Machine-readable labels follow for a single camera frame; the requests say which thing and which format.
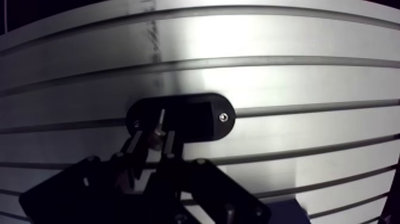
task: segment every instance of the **black metal bracket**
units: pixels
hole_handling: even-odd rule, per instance
[[[129,138],[109,161],[89,157],[20,197],[35,224],[199,223],[180,201],[182,191],[217,224],[268,223],[269,208],[212,162],[182,159],[187,142],[223,138],[235,123],[235,111],[217,94],[142,99],[127,113]],[[135,188],[148,150],[162,157],[143,194],[125,194],[120,177]]]

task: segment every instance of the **screw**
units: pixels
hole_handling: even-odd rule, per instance
[[[220,118],[220,121],[221,121],[222,123],[225,123],[225,122],[227,122],[227,121],[229,120],[229,116],[228,116],[228,114],[226,114],[226,113],[221,113],[221,114],[219,115],[219,118]]]
[[[202,164],[205,163],[205,159],[203,159],[203,158],[198,158],[198,159],[196,160],[196,162],[197,162],[198,164],[202,165]]]
[[[260,207],[255,208],[255,214],[260,217],[263,214],[263,209]]]
[[[175,216],[175,221],[178,224],[184,223],[187,219],[188,219],[188,217],[186,215],[184,215],[184,214],[177,214]]]
[[[133,122],[133,127],[139,128],[139,125],[140,125],[139,120],[135,120],[135,122]]]

